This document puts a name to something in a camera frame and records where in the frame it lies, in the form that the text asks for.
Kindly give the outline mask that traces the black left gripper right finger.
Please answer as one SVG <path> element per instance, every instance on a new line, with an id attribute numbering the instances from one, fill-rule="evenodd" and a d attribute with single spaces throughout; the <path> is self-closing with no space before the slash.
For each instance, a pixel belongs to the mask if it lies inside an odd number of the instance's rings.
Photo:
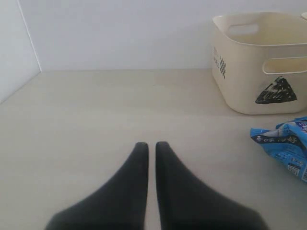
<path id="1" fill-rule="evenodd" d="M 198 179 L 168 142 L 155 146 L 155 178 L 163 230 L 267 230 L 259 213 Z"/>

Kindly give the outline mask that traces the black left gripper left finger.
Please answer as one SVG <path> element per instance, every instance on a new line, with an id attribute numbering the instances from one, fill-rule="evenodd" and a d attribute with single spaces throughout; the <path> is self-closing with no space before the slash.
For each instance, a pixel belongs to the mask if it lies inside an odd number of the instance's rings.
<path id="1" fill-rule="evenodd" d="M 144 229 L 149 147 L 135 144 L 121 168 L 97 191 L 55 214 L 47 230 L 142 230 Z"/>

